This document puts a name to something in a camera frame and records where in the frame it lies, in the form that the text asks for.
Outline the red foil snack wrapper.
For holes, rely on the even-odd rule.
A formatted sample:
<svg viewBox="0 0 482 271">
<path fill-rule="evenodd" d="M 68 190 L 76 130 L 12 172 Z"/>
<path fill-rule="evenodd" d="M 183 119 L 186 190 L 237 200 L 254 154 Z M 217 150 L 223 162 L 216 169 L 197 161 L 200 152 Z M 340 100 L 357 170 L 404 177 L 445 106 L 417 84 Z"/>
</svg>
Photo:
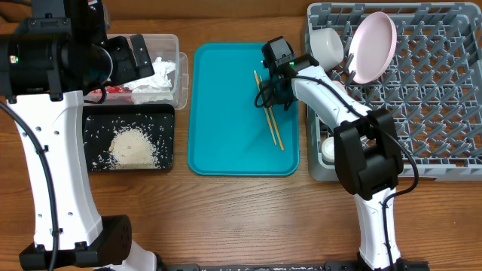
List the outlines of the red foil snack wrapper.
<svg viewBox="0 0 482 271">
<path fill-rule="evenodd" d="M 106 97 L 103 105 L 128 105 L 133 104 L 132 91 L 124 87 L 106 86 Z M 97 103 L 102 99 L 102 91 L 94 90 L 84 97 L 85 101 Z"/>
</svg>

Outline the white tissue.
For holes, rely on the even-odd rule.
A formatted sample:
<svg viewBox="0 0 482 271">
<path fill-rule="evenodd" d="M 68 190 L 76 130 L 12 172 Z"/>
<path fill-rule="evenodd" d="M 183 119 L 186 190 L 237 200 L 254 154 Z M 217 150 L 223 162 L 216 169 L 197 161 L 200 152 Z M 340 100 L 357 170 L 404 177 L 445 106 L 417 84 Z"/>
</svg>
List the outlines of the white tissue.
<svg viewBox="0 0 482 271">
<path fill-rule="evenodd" d="M 152 66 L 154 68 L 152 76 L 123 85 L 123 88 L 131 91 L 131 99 L 134 104 L 173 100 L 172 81 L 168 75 L 175 71 L 175 62 L 163 61 L 161 57 L 157 57 Z"/>
</svg>

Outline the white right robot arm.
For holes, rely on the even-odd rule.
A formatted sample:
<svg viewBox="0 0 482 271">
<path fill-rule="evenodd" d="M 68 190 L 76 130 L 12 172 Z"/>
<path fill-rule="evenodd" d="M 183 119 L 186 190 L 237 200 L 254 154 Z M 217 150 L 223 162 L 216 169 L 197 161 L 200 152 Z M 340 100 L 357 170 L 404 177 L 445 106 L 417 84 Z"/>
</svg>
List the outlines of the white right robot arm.
<svg viewBox="0 0 482 271">
<path fill-rule="evenodd" d="M 382 108 L 371 110 L 336 86 L 309 54 L 264 53 L 269 80 L 260 85 L 262 106 L 294 100 L 313 109 L 332 131 L 334 168 L 343 188 L 355 198 L 361 230 L 360 266 L 397 270 L 402 262 L 396 245 L 394 203 L 406 150 L 395 123 Z"/>
</svg>

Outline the grey-green bowl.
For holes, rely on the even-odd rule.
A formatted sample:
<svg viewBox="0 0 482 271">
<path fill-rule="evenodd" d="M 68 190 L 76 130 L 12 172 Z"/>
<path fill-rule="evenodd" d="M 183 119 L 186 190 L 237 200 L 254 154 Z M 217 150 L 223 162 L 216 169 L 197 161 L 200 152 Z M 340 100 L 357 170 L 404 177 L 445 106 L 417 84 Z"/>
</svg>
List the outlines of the grey-green bowl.
<svg viewBox="0 0 482 271">
<path fill-rule="evenodd" d="M 343 44 L 332 28 L 313 30 L 310 33 L 310 48 L 313 57 L 325 71 L 333 69 L 343 61 Z"/>
</svg>

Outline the pink bowl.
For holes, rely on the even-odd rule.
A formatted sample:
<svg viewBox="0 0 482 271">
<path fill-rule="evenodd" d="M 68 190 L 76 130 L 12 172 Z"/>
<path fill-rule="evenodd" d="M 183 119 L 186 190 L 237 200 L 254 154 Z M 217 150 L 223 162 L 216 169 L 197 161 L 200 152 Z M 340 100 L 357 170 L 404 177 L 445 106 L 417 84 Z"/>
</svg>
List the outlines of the pink bowl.
<svg viewBox="0 0 482 271">
<path fill-rule="evenodd" d="M 340 81 L 332 81 L 332 83 L 336 85 L 344 93 L 347 93 L 345 86 Z"/>
</svg>

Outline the pink round plate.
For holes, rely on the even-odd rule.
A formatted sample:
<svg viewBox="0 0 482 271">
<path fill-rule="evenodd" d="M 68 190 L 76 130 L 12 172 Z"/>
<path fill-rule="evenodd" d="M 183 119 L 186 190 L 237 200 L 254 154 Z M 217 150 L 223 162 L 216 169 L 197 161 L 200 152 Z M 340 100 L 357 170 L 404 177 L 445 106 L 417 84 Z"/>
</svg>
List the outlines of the pink round plate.
<svg viewBox="0 0 482 271">
<path fill-rule="evenodd" d="M 349 47 L 353 58 L 348 70 L 355 72 L 357 84 L 375 81 L 387 70 L 395 55 L 397 37 L 395 23 L 387 14 L 378 11 L 363 19 Z"/>
</svg>

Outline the pale green cup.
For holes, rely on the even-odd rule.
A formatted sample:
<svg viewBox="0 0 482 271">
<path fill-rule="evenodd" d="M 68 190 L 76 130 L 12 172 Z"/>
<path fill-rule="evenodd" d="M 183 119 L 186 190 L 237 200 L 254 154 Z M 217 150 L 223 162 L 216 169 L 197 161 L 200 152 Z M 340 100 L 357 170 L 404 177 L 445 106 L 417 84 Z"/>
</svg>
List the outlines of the pale green cup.
<svg viewBox="0 0 482 271">
<path fill-rule="evenodd" d="M 334 155 L 334 138 L 333 137 L 326 138 L 322 142 L 321 154 L 322 154 L 322 160 L 324 161 L 324 163 L 334 164 L 335 155 Z"/>
</svg>

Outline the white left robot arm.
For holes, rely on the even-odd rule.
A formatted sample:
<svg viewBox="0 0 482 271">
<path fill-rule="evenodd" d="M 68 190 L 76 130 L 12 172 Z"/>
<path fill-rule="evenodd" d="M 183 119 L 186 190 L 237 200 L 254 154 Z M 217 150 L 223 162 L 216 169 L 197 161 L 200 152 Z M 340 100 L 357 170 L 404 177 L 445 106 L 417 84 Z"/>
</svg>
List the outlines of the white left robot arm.
<svg viewBox="0 0 482 271">
<path fill-rule="evenodd" d="M 24 270 L 64 266 L 160 270 L 132 238 L 126 215 L 102 216 L 83 143 L 87 94 L 153 75 L 142 35 L 109 38 L 101 1 L 31 2 L 32 15 L 1 37 L 2 110 L 16 123 L 35 208 Z"/>
</svg>

